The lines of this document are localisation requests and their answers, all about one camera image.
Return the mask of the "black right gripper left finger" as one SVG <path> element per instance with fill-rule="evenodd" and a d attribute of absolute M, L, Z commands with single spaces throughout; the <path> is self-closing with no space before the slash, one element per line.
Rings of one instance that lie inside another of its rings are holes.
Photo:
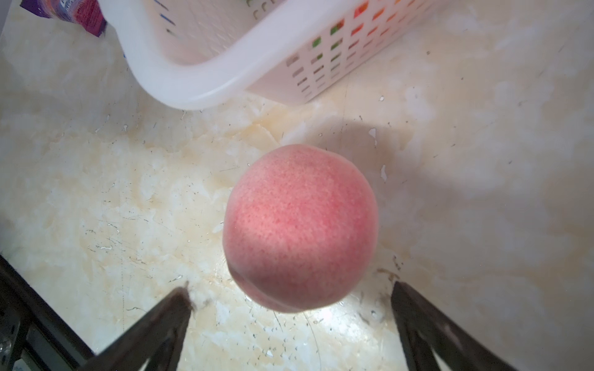
<path fill-rule="evenodd" d="M 176 370 L 193 303 L 186 287 L 173 289 L 81 370 Z"/>

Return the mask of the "pink peach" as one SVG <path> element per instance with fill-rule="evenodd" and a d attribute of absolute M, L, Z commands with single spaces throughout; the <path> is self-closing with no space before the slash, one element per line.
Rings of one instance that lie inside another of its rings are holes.
<path fill-rule="evenodd" d="M 255 162 L 233 188 L 224 255 L 251 300 L 297 313 L 332 305 L 355 289 L 378 230 L 374 192 L 352 162 L 287 145 Z"/>

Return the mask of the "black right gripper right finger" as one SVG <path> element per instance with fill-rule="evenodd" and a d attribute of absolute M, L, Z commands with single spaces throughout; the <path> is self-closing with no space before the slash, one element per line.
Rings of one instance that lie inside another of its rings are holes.
<path fill-rule="evenodd" d="M 410 370 L 513 370 L 513 366 L 460 328 L 412 286 L 397 281 L 391 308 Z"/>

